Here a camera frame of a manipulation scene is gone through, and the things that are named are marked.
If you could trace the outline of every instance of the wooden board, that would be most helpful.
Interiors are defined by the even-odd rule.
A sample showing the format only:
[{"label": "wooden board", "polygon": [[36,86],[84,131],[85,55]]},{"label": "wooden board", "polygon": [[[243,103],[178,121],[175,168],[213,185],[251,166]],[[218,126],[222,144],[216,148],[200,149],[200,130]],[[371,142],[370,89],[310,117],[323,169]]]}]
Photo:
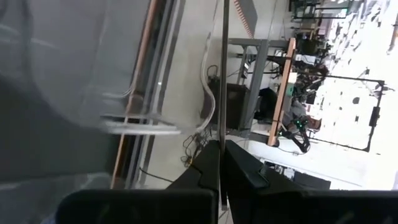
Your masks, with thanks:
[{"label": "wooden board", "polygon": [[283,106],[283,100],[285,97],[286,93],[286,86],[287,82],[289,80],[289,75],[290,75],[290,65],[292,64],[292,57],[294,50],[296,48],[296,39],[295,38],[290,38],[289,40],[289,48],[287,49],[287,54],[286,54],[286,61],[285,61],[285,67],[284,67],[284,72],[282,74],[282,81],[280,82],[280,88],[278,92],[278,99],[276,101],[276,106],[275,106],[275,111],[274,111],[274,117],[272,119],[272,126],[271,126],[271,131],[269,133],[269,139],[267,145],[273,146],[276,142],[277,136],[275,135],[276,131],[279,129],[282,118],[284,116],[284,112],[282,111],[282,106]]}]

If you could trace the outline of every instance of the white floor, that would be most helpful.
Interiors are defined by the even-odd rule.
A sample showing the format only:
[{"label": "white floor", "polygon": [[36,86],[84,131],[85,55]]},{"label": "white floor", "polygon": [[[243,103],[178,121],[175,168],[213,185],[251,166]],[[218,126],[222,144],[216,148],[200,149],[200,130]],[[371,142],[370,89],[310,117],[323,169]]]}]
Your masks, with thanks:
[{"label": "white floor", "polygon": [[[210,65],[220,65],[223,1],[218,2],[217,8],[215,0],[186,1],[185,3],[162,115],[178,120],[180,124],[188,127],[198,126],[202,122],[200,111],[203,106],[204,92],[200,83],[200,67],[206,38],[213,29],[206,68]],[[283,39],[284,35],[287,35],[285,38],[291,37],[292,29],[290,27],[292,24],[287,12],[288,0],[254,0],[254,3],[258,15],[255,38],[278,40]],[[248,38],[233,1],[230,6],[229,37]],[[229,46],[228,52],[241,53],[242,49]],[[239,64],[239,59],[229,58],[227,74],[237,70]],[[229,82],[236,82],[236,76],[230,77]],[[268,84],[269,77],[264,77],[262,87],[266,87]],[[183,156],[182,143],[190,134],[192,133],[178,136],[157,136],[148,172],[170,180],[176,179],[185,170],[180,161]],[[147,188],[164,188],[168,184],[168,182],[152,177],[147,177],[145,182]]]}]

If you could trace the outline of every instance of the wooden plank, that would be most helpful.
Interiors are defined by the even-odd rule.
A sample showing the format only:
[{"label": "wooden plank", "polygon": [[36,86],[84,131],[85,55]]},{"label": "wooden plank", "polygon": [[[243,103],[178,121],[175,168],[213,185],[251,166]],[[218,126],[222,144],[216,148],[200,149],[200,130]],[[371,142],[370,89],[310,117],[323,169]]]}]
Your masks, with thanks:
[{"label": "wooden plank", "polygon": [[278,128],[280,127],[280,122],[281,122],[281,119],[283,118],[282,102],[283,102],[283,99],[284,99],[285,93],[286,93],[286,86],[287,86],[287,82],[289,80],[289,75],[290,75],[290,65],[292,64],[292,57],[293,57],[295,48],[296,48],[296,39],[290,38],[289,48],[287,49],[287,54],[286,54],[287,59],[285,62],[284,72],[282,74],[282,81],[280,82],[278,99],[276,101],[274,117],[272,119],[271,131],[269,133],[269,139],[268,139],[268,144],[267,144],[269,146],[273,146],[275,144],[276,139],[277,139],[277,136],[275,135],[275,133],[278,130]]}]

